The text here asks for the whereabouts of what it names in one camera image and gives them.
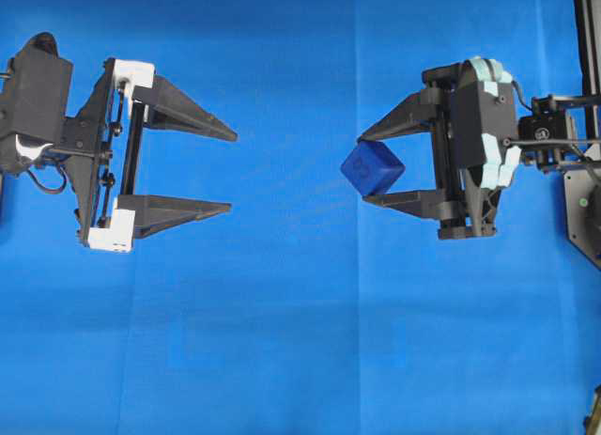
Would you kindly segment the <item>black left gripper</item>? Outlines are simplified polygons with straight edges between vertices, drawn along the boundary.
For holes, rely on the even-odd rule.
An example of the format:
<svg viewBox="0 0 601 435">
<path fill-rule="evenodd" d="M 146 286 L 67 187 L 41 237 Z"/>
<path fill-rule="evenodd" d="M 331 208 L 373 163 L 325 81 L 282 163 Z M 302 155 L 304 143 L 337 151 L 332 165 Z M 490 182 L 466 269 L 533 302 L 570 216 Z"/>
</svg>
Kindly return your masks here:
<svg viewBox="0 0 601 435">
<path fill-rule="evenodd" d="M 148 107 L 147 114 L 142 103 Z M 228 142 L 238 140 L 238 135 L 220 119 L 155 74 L 153 64 L 107 59 L 91 96 L 65 125 L 68 158 L 64 167 L 77 197 L 78 236 L 84 246 L 128 253 L 133 238 L 144 239 L 231 210 L 230 203 L 151 194 L 112 198 L 112 141 L 121 132 L 124 115 L 145 119 L 144 126 L 151 130 L 189 132 Z"/>
</svg>

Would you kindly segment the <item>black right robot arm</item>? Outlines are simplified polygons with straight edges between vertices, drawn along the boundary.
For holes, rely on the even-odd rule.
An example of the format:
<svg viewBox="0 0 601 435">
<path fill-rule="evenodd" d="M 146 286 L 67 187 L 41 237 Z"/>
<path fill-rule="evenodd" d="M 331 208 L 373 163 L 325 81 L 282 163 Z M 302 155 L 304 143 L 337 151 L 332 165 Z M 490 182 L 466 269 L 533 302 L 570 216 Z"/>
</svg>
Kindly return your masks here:
<svg viewBox="0 0 601 435">
<path fill-rule="evenodd" d="M 384 140 L 429 132 L 436 186 L 388 194 L 368 191 L 364 201 L 439 222 L 442 240 L 491 237 L 502 191 L 517 167 L 535 164 L 547 173 L 585 170 L 594 183 L 600 162 L 580 149 L 569 110 L 594 107 L 597 95 L 534 99 L 529 114 L 516 115 L 523 101 L 518 82 L 494 59 L 475 57 L 425 70 L 424 88 L 400 102 L 358 139 Z"/>
</svg>

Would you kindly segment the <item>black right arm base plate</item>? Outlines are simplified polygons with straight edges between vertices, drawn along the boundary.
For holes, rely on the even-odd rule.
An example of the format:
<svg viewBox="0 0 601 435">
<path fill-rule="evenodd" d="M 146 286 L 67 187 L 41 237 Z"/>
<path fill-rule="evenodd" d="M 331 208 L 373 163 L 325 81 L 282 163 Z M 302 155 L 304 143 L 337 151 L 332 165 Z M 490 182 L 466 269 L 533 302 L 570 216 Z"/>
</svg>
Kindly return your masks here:
<svg viewBox="0 0 601 435">
<path fill-rule="evenodd" d="M 588 172 L 563 177 L 568 239 L 600 268 L 600 185 Z"/>
</svg>

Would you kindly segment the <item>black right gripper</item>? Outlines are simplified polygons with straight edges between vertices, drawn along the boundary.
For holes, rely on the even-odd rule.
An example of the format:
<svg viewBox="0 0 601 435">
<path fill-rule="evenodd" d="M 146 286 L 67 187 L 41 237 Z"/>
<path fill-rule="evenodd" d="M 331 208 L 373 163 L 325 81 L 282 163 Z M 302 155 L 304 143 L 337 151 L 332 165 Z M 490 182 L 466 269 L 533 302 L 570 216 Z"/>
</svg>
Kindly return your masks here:
<svg viewBox="0 0 601 435">
<path fill-rule="evenodd" d="M 437 190 L 366 195 L 362 200 L 423 219 L 440 220 L 439 238 L 459 240 L 496 233 L 502 153 L 485 106 L 502 101 L 498 73 L 488 61 L 463 61 L 426 70 L 424 89 L 413 93 L 372 125 L 359 141 L 382 141 L 419 132 L 431 134 Z M 451 213 L 444 216 L 445 209 Z"/>
</svg>

